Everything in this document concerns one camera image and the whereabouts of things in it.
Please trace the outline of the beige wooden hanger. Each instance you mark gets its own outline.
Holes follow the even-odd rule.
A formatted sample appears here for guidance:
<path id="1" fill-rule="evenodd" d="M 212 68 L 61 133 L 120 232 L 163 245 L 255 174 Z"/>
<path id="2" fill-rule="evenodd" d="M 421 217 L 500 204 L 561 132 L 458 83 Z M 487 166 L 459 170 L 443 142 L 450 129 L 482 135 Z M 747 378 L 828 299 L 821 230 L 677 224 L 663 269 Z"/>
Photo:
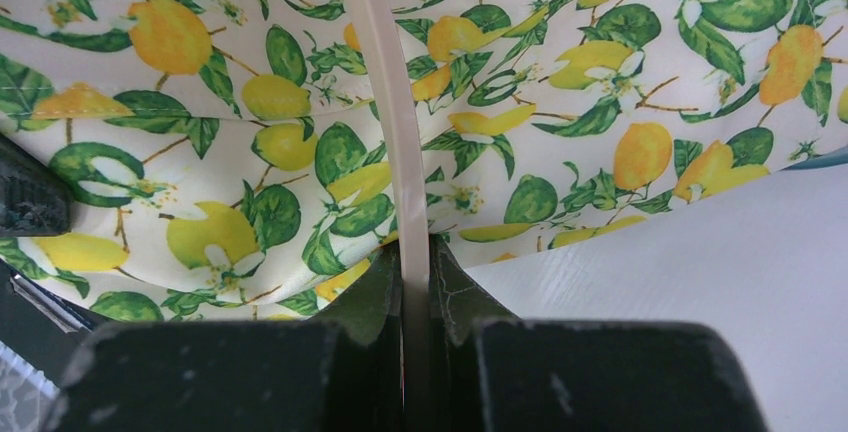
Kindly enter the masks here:
<path id="1" fill-rule="evenodd" d="M 432 431 L 437 418 L 430 375 L 429 236 L 415 103 L 389 0 L 343 1 L 364 57 L 390 164 L 403 282 L 406 428 Z"/>

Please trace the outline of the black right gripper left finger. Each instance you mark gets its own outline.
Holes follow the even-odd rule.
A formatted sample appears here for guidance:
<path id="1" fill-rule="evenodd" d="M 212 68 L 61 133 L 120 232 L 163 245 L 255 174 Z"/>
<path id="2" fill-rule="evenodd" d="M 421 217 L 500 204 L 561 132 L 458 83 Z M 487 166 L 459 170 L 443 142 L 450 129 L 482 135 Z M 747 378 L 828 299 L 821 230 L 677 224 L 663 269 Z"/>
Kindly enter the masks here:
<path id="1" fill-rule="evenodd" d="M 399 431 L 400 253 L 298 321 L 111 322 L 72 355 L 46 431 Z"/>

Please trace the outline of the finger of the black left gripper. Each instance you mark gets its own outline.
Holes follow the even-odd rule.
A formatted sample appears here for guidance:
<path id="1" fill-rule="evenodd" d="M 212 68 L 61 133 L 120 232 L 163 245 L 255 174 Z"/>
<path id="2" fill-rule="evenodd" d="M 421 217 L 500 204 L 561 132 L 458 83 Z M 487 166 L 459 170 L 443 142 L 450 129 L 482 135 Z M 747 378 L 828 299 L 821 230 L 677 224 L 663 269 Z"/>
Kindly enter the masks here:
<path id="1" fill-rule="evenodd" d="M 54 237 L 72 227 L 71 189 L 43 163 L 1 138 L 1 237 Z"/>

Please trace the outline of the yellow patterned cloth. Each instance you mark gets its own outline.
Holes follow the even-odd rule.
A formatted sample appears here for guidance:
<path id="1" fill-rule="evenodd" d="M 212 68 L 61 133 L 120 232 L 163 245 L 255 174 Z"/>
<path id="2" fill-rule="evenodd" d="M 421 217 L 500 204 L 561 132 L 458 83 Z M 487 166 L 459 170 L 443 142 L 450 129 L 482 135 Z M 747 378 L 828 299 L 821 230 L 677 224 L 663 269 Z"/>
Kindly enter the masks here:
<path id="1" fill-rule="evenodd" d="M 847 0 L 388 0 L 464 266 L 847 142 Z M 122 321 L 316 314 L 398 235 L 346 0 L 1 0 L 1 132 L 72 191 L 1 258 Z"/>

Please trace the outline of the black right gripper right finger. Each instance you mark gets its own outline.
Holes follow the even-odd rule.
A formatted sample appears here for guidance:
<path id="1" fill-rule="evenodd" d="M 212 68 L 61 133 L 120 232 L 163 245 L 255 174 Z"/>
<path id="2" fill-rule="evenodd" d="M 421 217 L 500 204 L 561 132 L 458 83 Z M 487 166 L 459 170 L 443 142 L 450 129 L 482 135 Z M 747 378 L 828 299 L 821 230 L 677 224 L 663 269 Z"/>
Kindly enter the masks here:
<path id="1" fill-rule="evenodd" d="M 435 431 L 763 431 L 736 354 L 692 322 L 522 319 L 430 240 Z"/>

